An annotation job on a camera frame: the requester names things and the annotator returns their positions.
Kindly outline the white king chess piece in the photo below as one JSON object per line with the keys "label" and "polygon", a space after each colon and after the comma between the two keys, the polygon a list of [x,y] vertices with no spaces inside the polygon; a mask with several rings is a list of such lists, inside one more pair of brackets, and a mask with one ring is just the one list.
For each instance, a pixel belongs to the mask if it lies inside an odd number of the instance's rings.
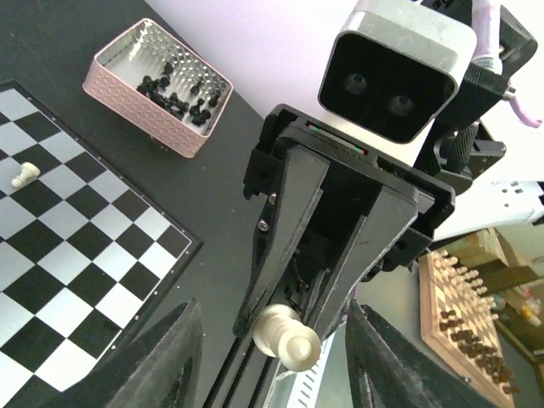
{"label": "white king chess piece", "polygon": [[285,304],[264,308],[252,329],[252,339],[262,353],[278,358],[290,371],[307,371],[320,358],[319,336]]}

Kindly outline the black and white chessboard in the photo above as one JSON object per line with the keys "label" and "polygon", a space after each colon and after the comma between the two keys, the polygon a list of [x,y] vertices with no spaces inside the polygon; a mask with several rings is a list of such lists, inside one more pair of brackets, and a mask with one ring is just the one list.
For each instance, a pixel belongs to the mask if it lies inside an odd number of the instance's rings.
{"label": "black and white chessboard", "polygon": [[[16,189],[24,162],[41,174]],[[40,405],[104,363],[200,246],[19,84],[2,84],[2,406]]]}

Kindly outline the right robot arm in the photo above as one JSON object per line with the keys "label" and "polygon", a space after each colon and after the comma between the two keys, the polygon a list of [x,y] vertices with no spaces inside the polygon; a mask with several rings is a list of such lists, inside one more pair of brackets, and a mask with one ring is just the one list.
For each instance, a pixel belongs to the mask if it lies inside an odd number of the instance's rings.
{"label": "right robot arm", "polygon": [[318,100],[358,129],[406,147],[408,165],[302,113],[266,117],[244,178],[265,195],[252,272],[233,332],[247,336],[271,300],[326,338],[349,296],[408,266],[455,199],[505,155],[482,116],[513,102],[511,76],[537,41],[498,1],[360,1],[333,44]]}

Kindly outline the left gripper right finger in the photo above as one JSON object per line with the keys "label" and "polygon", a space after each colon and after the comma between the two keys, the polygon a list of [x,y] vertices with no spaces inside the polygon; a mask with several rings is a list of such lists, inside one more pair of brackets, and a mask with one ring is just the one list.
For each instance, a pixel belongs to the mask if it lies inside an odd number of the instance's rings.
{"label": "left gripper right finger", "polygon": [[348,309],[345,347],[356,408],[494,406],[429,359],[373,308],[356,301]]}

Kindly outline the black chess pieces in tray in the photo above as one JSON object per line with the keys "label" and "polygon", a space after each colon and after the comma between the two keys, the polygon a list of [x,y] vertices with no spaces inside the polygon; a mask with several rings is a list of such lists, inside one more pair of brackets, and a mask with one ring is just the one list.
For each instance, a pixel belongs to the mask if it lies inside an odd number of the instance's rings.
{"label": "black chess pieces in tray", "polygon": [[222,89],[207,88],[205,78],[200,76],[196,80],[190,78],[190,83],[178,91],[169,91],[174,72],[174,64],[166,62],[159,77],[143,76],[136,91],[174,118],[183,121],[188,117],[190,123],[203,127],[212,119],[212,110],[223,96]]}

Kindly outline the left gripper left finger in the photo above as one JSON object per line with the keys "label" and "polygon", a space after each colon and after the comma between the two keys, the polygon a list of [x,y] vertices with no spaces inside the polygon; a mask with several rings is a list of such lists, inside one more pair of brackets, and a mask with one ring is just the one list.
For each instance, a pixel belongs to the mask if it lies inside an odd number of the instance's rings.
{"label": "left gripper left finger", "polygon": [[201,305],[193,298],[44,406],[193,407],[202,344]]}

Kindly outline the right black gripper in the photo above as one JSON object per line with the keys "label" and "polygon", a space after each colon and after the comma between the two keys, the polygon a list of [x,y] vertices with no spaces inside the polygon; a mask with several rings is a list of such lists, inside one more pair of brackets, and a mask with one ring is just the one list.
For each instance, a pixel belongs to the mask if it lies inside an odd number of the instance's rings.
{"label": "right black gripper", "polygon": [[288,105],[267,115],[244,177],[247,199],[274,193],[263,257],[233,326],[240,338],[251,331],[300,241],[303,277],[331,268],[341,254],[309,313],[309,325],[324,339],[360,280],[411,265],[455,203],[448,184]]}

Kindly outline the pink metal tray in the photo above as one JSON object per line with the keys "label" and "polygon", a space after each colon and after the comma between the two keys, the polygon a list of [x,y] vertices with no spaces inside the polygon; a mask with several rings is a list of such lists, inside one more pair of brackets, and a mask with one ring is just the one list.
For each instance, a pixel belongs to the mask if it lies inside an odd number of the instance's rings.
{"label": "pink metal tray", "polygon": [[[189,79],[204,77],[207,88],[221,88],[223,96],[212,119],[196,127],[186,117],[174,118],[136,91],[143,76],[157,78],[166,62],[174,64],[169,91],[178,91]],[[94,57],[82,85],[84,91],[153,139],[191,158],[209,140],[226,103],[232,83],[205,60],[149,18],[126,29]]]}

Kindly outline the wooden chess set background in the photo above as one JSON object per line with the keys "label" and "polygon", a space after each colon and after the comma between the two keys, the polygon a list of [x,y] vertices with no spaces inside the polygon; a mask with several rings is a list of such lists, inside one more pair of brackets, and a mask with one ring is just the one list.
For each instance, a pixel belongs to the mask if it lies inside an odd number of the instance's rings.
{"label": "wooden chess set background", "polygon": [[520,387],[505,364],[496,302],[476,269],[442,250],[418,259],[422,340],[458,375],[499,407]]}

